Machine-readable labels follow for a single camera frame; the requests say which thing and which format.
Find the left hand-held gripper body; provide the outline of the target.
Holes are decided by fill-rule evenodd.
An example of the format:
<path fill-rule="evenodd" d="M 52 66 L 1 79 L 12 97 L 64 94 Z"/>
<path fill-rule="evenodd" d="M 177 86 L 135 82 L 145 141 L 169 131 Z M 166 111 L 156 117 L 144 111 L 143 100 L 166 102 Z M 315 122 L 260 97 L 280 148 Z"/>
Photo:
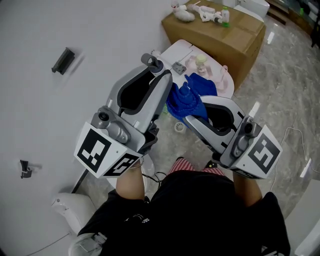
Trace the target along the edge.
<path fill-rule="evenodd" d="M 84 124 L 74 156 L 96 178 L 119 177 L 150 151 L 158 132 L 153 123 L 141 133 L 103 106 Z"/>

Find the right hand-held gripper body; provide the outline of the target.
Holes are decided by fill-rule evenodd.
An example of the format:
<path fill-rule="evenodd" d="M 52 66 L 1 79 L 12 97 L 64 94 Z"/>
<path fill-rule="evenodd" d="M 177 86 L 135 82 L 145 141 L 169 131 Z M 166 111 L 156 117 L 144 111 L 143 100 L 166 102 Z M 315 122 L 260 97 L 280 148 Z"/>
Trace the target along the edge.
<path fill-rule="evenodd" d="M 214 151 L 213 161 L 249 179 L 266 179 L 283 149 L 270 129 L 245 116 L 222 154 Z"/>

